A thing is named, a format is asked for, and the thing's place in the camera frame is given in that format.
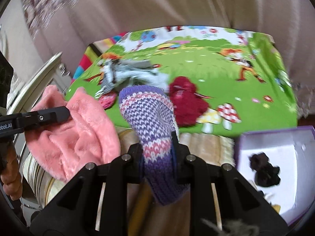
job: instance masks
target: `beige curtain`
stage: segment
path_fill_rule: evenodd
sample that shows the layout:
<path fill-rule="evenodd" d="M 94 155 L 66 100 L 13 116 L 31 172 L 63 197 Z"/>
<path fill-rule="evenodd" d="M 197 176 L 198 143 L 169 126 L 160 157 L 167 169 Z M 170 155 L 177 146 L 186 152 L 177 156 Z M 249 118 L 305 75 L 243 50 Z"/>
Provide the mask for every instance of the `beige curtain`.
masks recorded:
<path fill-rule="evenodd" d="M 45 61 L 63 51 L 72 73 L 89 43 L 123 31 L 207 25 L 270 34 L 293 81 L 300 114 L 315 112 L 315 9 L 309 0 L 63 0 L 46 17 L 31 29 L 39 54 Z"/>

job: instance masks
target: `metal screw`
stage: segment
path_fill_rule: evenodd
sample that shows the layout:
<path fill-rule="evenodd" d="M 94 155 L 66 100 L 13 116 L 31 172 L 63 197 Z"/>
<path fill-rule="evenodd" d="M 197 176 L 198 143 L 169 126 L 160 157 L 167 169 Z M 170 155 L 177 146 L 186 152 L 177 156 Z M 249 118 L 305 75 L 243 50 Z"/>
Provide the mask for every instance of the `metal screw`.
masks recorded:
<path fill-rule="evenodd" d="M 130 154 L 124 154 L 122 157 L 121 157 L 124 161 L 128 161 L 131 159 L 131 155 Z"/>
<path fill-rule="evenodd" d="M 187 161 L 194 161 L 195 159 L 196 159 L 195 155 L 189 154 L 189 155 L 186 156 L 186 160 Z"/>
<path fill-rule="evenodd" d="M 228 163 L 223 164 L 223 169 L 226 171 L 230 171 L 230 170 L 232 170 L 232 168 L 233 167 L 231 164 L 228 164 Z"/>
<path fill-rule="evenodd" d="M 85 165 L 85 168 L 88 170 L 94 169 L 95 164 L 93 162 L 89 162 L 87 165 Z"/>

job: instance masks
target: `pink fleece cloth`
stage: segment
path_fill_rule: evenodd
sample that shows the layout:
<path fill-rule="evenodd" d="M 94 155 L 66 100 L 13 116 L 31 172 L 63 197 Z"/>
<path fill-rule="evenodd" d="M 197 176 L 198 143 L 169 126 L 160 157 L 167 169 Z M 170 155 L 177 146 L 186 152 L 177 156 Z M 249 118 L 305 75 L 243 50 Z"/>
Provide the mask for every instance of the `pink fleece cloth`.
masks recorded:
<path fill-rule="evenodd" d="M 31 154 L 51 176 L 68 182 L 86 163 L 101 165 L 120 155 L 113 123 L 84 88 L 67 102 L 56 86 L 49 85 L 32 111 L 58 106 L 70 110 L 66 122 L 25 132 Z"/>

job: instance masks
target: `colorful striped fabric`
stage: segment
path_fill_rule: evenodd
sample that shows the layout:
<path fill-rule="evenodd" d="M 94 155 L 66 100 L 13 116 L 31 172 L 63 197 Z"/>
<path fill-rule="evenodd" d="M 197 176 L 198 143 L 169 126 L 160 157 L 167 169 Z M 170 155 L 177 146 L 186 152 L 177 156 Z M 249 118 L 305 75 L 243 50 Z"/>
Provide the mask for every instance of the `colorful striped fabric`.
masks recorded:
<path fill-rule="evenodd" d="M 77 70 L 75 71 L 71 83 L 73 83 L 83 72 L 88 69 L 94 61 L 101 56 L 106 50 L 117 43 L 127 32 L 122 32 L 112 38 L 106 38 L 104 40 L 91 43 L 86 49 Z"/>

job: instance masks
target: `wall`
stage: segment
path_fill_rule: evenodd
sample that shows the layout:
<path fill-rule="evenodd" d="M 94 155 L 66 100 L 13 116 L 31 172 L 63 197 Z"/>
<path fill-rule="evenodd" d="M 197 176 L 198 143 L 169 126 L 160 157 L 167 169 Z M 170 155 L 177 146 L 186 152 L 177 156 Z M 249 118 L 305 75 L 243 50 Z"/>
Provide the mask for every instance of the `wall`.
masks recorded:
<path fill-rule="evenodd" d="M 21 0 L 10 1 L 0 24 L 7 35 L 8 61 L 18 77 L 27 82 L 42 67 L 43 61 L 29 35 Z"/>

